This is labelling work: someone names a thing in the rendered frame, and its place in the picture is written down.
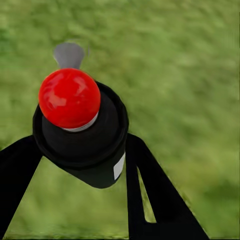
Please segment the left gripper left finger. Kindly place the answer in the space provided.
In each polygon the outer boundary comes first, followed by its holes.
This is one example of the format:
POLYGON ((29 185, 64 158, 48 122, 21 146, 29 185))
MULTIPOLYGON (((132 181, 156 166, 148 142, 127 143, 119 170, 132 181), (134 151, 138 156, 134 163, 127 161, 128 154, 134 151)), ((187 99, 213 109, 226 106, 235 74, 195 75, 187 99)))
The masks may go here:
POLYGON ((3 239, 42 156, 34 134, 0 150, 0 240, 3 239))

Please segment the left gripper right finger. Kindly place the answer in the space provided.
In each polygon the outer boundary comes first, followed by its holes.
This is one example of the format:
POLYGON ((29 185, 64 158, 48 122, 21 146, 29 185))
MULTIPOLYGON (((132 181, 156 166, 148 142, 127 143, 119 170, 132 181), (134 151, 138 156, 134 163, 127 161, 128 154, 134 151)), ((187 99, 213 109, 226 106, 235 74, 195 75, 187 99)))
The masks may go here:
POLYGON ((145 142, 130 133, 125 162, 129 240, 210 240, 145 142), (156 222, 145 219, 137 167, 156 222))

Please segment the pesticide atomizer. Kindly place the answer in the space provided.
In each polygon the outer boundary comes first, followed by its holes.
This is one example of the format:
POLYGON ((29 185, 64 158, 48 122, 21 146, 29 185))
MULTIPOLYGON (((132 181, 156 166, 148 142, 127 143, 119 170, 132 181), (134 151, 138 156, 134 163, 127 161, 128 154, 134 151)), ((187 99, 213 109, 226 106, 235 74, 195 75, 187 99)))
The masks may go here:
POLYGON ((127 108, 109 87, 79 70, 84 48, 54 48, 61 69, 38 91, 32 132, 43 156, 94 188, 107 189, 121 176, 126 158, 127 108))

